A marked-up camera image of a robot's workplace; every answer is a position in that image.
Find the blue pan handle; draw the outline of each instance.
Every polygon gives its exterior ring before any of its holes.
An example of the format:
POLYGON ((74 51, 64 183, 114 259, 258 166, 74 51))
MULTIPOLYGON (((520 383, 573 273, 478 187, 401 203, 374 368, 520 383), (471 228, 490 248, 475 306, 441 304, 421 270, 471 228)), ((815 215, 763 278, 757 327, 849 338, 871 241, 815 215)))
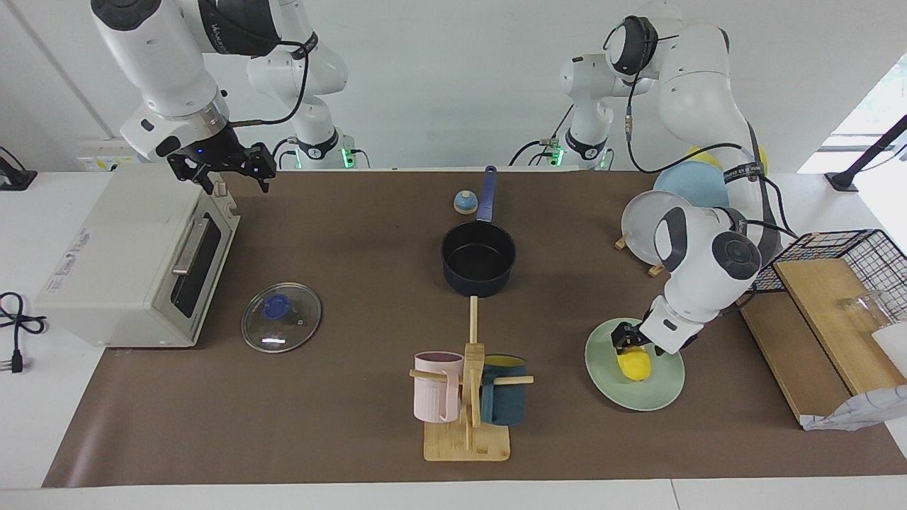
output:
POLYGON ((493 166, 485 167, 485 182, 482 185, 482 201, 479 203, 479 213, 475 215, 478 221, 491 223, 494 212, 494 184, 498 180, 498 169, 493 166))

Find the mug handle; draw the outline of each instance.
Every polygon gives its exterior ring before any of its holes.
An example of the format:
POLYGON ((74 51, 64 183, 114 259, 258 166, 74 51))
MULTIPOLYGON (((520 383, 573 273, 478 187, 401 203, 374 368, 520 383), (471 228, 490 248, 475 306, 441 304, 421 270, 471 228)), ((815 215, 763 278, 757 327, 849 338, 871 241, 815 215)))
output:
POLYGON ((456 372, 451 373, 447 370, 441 370, 441 373, 447 376, 447 391, 444 396, 444 412, 441 414, 441 421, 452 421, 460 412, 460 402, 457 395, 460 392, 460 377, 456 372))
POLYGON ((482 421, 492 423, 494 418, 494 380, 497 376, 485 376, 482 380, 482 398, 479 408, 482 410, 482 421))

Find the pink mug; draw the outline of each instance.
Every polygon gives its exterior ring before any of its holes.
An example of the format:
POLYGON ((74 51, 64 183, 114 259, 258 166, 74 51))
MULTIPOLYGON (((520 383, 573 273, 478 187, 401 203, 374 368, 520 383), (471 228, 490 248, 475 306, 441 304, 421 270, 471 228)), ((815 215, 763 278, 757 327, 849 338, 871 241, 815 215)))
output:
POLYGON ((415 355, 415 369, 447 376, 446 382, 415 378, 415 417, 428 423, 450 423, 460 417, 463 355, 437 350, 420 352, 415 355))

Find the mug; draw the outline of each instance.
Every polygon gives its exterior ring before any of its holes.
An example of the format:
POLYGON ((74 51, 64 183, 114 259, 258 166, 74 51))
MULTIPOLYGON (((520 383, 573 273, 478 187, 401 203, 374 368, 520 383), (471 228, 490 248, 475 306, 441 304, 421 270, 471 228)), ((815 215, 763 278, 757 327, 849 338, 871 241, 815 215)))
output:
POLYGON ((522 423, 526 410, 526 385, 495 386, 496 378, 526 375, 526 360, 508 354, 489 354, 482 372, 482 421, 492 425, 514 426, 522 423))
POLYGON ((450 423, 460 417, 463 355, 438 350, 415 355, 415 369, 447 376, 446 382, 415 378, 413 415, 428 423, 450 423))

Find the white appliance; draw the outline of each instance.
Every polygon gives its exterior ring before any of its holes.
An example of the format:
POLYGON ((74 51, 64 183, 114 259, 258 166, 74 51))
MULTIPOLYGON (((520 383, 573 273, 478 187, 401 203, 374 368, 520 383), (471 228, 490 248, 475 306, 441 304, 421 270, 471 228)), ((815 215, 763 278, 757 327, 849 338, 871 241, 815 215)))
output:
POLYGON ((208 195, 166 164, 120 167, 36 310, 97 346, 195 345, 239 225, 226 182, 210 177, 208 195))

